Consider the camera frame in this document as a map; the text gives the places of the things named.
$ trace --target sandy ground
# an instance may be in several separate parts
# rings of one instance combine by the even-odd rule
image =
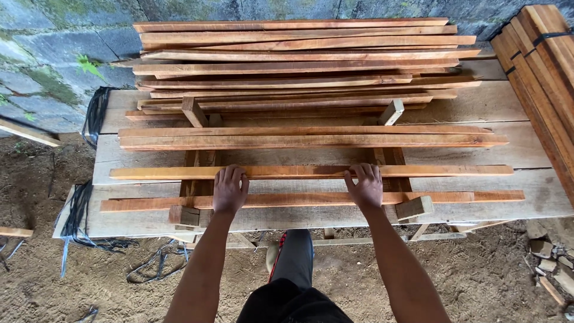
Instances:
[[[71,246],[66,275],[59,277],[63,242],[51,238],[53,222],[71,185],[88,180],[94,164],[94,152],[79,135],[61,138],[67,145],[55,149],[18,137],[0,140],[0,226],[34,229],[7,262],[10,271],[0,266],[0,321],[71,322],[91,306],[99,308],[97,322],[161,321],[181,274],[145,284],[127,283],[126,274],[167,238],[139,239],[141,245],[125,255]],[[410,244],[453,321],[564,321],[554,299],[534,285],[523,259],[537,263],[528,254],[525,229],[523,221],[515,221],[467,239]],[[368,234],[365,228],[345,228],[335,237]],[[317,289],[354,321],[394,321],[372,246],[315,251]],[[266,283],[265,252],[227,251],[217,321],[235,321],[249,294]],[[181,261],[182,256],[171,255],[168,265]]]

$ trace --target leg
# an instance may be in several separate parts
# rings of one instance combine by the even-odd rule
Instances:
[[[287,230],[269,282],[286,278],[301,290],[311,288],[314,255],[309,230]]]

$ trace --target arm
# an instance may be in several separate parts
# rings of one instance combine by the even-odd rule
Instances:
[[[353,165],[359,182],[345,172],[352,200],[369,223],[377,264],[397,322],[450,322],[433,282],[397,234],[382,209],[383,183],[379,167]]]
[[[214,214],[191,253],[164,322],[215,321],[227,234],[235,213],[245,203],[248,190],[245,170],[236,165],[215,175]]]

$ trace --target hand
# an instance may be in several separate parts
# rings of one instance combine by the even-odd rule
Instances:
[[[359,178],[355,185],[351,178],[351,172],[345,171],[345,184],[351,199],[361,210],[381,208],[383,200],[383,179],[379,173],[379,167],[372,164],[361,163],[349,168]]]
[[[245,169],[229,165],[215,174],[214,211],[216,213],[235,213],[243,206],[249,190],[249,180]]]

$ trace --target forearm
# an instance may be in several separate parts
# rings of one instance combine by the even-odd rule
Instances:
[[[448,322],[430,277],[394,230],[382,208],[362,210],[397,322]]]
[[[213,322],[219,304],[219,284],[227,234],[234,214],[214,214],[191,253],[173,296],[165,322]]]

